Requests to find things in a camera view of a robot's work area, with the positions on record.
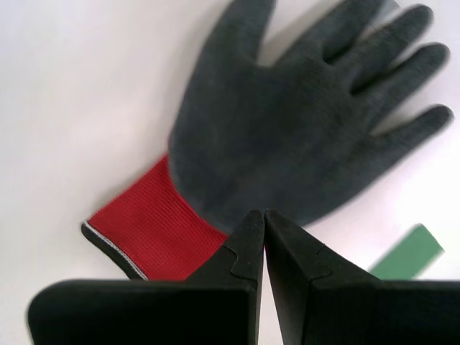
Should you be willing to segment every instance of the white background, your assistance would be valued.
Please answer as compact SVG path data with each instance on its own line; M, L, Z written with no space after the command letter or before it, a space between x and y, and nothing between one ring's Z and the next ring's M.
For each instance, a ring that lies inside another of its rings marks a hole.
M262 63L337 1L279 0ZM412 1L399 1L403 6ZM460 4L425 40L453 58L387 125L443 103L460 114ZM228 0L3 0L0 3L0 344L28 344L25 312L45 286L123 272L80 222L136 180L166 138L206 35ZM422 277L460 278L460 124L309 231L368 269L417 223L446 254ZM281 344L268 279L261 344Z

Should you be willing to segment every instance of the green strip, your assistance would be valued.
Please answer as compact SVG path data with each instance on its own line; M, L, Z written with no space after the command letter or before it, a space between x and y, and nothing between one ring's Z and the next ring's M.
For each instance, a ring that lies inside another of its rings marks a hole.
M382 280L410 280L443 252L427 228L419 225L371 270L371 274Z

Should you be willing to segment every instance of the red wrist cuff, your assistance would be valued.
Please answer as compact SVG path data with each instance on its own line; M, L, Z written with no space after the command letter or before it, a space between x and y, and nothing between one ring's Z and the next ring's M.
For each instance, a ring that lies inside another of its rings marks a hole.
M178 194L167 156L85 222L82 232L130 278L145 280L186 279L227 238Z

